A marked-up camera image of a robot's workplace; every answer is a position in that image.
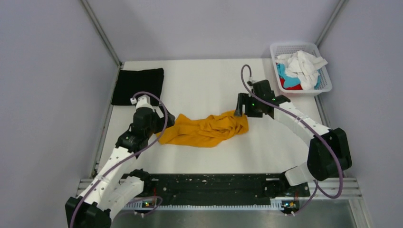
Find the orange t-shirt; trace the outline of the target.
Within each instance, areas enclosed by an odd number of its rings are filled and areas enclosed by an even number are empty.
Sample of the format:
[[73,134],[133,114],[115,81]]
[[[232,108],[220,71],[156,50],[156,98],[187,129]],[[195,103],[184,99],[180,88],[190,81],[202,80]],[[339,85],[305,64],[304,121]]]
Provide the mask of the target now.
[[234,111],[228,111],[198,120],[180,114],[172,127],[156,136],[159,137],[160,144],[212,148],[248,131],[247,116],[235,116]]

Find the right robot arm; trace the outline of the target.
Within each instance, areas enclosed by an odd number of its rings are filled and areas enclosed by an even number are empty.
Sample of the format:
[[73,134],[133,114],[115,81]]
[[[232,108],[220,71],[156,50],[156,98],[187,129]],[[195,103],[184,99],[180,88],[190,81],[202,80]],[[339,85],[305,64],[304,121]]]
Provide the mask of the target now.
[[248,82],[250,93],[239,93],[235,116],[262,118],[269,115],[283,124],[308,146],[307,161],[280,175],[279,191],[291,196],[298,185],[323,181],[352,166],[347,135],[341,128],[331,129],[298,110],[284,95],[276,96],[268,80]]

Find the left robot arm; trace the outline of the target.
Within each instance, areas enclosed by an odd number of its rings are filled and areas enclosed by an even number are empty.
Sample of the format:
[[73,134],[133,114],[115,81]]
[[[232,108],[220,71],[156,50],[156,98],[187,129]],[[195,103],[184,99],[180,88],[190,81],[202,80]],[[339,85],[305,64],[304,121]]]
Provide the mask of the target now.
[[139,155],[157,141],[149,142],[155,133],[163,134],[173,126],[174,116],[165,105],[145,105],[136,108],[133,121],[115,143],[112,153],[89,186],[65,204],[67,224],[70,228],[109,228],[116,215],[137,195],[152,192],[148,175],[140,171],[120,185],[121,177],[129,171]]

